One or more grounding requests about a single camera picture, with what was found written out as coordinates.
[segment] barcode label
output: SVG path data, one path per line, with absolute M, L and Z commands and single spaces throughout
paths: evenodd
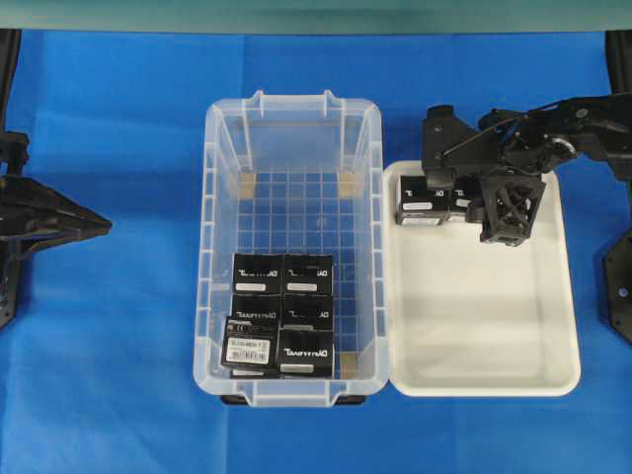
M 266 365 L 270 360 L 270 341 L 264 339 L 228 338 L 226 360 L 229 362 Z
M 318 285 L 314 283 L 288 283 L 287 289 L 290 291 L 316 291 Z
M 431 202 L 405 202 L 404 210 L 431 210 L 433 204 Z

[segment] white label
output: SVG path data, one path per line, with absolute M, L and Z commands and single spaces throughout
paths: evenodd
M 312 373 L 314 365 L 307 363 L 282 363 L 280 371 L 283 373 Z
M 236 375 L 238 377 L 260 377 L 263 374 L 263 372 L 256 372 L 254 370 L 239 370 L 237 368 L 233 369 L 233 375 Z
M 438 225 L 438 217 L 405 217 L 402 225 Z
M 264 339 L 228 338 L 226 360 L 229 362 L 260 363 L 270 359 L 270 341 Z
M 318 285 L 314 283 L 288 283 L 287 289 L 290 291 L 316 291 Z
M 431 202 L 405 202 L 404 210 L 431 210 L 433 204 Z
M 235 288 L 237 291 L 266 291 L 266 285 L 263 283 L 237 283 Z

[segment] cable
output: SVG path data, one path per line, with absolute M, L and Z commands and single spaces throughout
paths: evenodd
M 0 132 L 4 131 L 11 83 L 18 65 L 20 30 L 0 30 Z
M 512 121 L 524 119 L 526 116 L 528 116 L 529 114 L 531 114 L 533 112 L 538 112 L 538 111 L 543 111 L 545 109 L 550 109 L 553 106 L 559 106 L 561 102 L 562 101 L 552 102 L 551 104 L 546 104 L 545 106 L 538 107 L 537 109 L 531 109 L 530 111 L 527 111 L 524 114 L 521 114 L 519 116 L 511 117 L 511 118 L 505 118 L 504 120 L 501 120 L 498 123 L 494 123 L 493 125 L 488 126 L 487 128 L 479 131 L 478 133 L 473 134 L 469 138 L 466 138 L 465 140 L 460 141 L 459 143 L 457 143 L 457 144 L 453 145 L 452 147 L 448 148 L 447 150 L 445 150 L 443 152 L 443 156 L 449 155 L 454 150 L 457 150 L 460 147 L 468 144 L 470 141 L 473 141 L 473 140 L 477 139 L 478 137 L 483 136 L 485 133 L 488 133 L 488 132 L 490 132 L 492 130 L 495 130 L 496 128 L 498 128 L 501 125 L 504 125 L 506 123 L 511 123 Z

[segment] clear plastic bin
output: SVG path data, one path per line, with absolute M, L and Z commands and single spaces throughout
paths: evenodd
M 321 96 L 223 100 L 206 115 L 194 377 L 251 406 L 329 407 L 388 379 L 382 274 L 381 116 Z M 231 379 L 220 361 L 232 257 L 334 257 L 335 376 Z

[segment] black box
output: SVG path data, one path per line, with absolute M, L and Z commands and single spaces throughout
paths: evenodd
M 221 364 L 260 372 L 277 370 L 280 310 L 280 296 L 233 294 Z
M 334 297 L 320 294 L 283 296 L 280 325 L 285 329 L 334 330 Z
M 283 258 L 283 293 L 332 294 L 331 255 L 293 255 Z
M 400 176 L 397 211 L 400 225 L 440 225 L 449 216 L 449 191 L 430 191 L 425 176 Z
M 481 184 L 478 178 L 464 176 L 457 178 L 450 192 L 450 222 L 464 222 L 467 206 L 472 200 L 482 199 Z
M 280 294 L 283 255 L 235 254 L 233 291 Z
M 278 336 L 281 374 L 330 378 L 334 374 L 334 333 L 281 329 Z

